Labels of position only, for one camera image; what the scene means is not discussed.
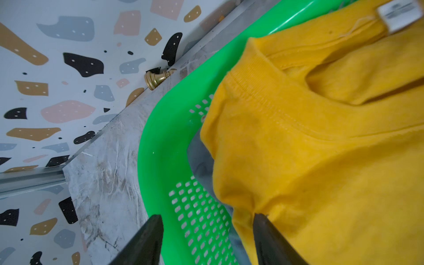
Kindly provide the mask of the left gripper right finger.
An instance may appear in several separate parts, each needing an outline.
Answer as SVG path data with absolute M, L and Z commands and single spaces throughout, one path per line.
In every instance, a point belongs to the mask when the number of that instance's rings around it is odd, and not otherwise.
M 308 265 L 263 214 L 255 214 L 254 240 L 259 265 Z

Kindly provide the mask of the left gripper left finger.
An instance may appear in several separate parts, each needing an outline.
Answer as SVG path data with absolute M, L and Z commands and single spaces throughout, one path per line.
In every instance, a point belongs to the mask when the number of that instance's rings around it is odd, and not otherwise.
M 110 265 L 158 265 L 163 233 L 161 215 L 152 215 Z

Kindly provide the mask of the green plastic basket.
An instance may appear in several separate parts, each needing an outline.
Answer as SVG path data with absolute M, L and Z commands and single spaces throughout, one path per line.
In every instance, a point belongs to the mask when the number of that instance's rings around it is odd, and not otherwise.
M 138 178 L 149 216 L 163 221 L 167 265 L 235 265 L 231 217 L 193 177 L 187 149 L 218 84 L 249 38 L 259 38 L 349 5 L 349 1 L 280 1 L 167 92 L 142 132 Z

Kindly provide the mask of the grey t-shirt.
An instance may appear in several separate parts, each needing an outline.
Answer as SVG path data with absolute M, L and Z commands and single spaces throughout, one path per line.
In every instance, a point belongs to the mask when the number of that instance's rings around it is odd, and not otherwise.
M 188 146 L 187 156 L 189 166 L 194 178 L 199 181 L 199 183 L 214 199 L 217 200 L 213 188 L 214 159 L 202 143 L 200 134 L 201 130 L 199 129 Z M 230 224 L 229 239 L 239 264 L 252 265 L 242 241 L 232 223 Z

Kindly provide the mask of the yellow t-shirt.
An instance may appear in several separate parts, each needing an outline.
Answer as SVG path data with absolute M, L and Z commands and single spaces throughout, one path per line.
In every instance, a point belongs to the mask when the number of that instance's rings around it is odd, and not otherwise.
M 311 265 L 423 264 L 423 1 L 249 39 L 201 139 L 252 264 L 256 214 Z

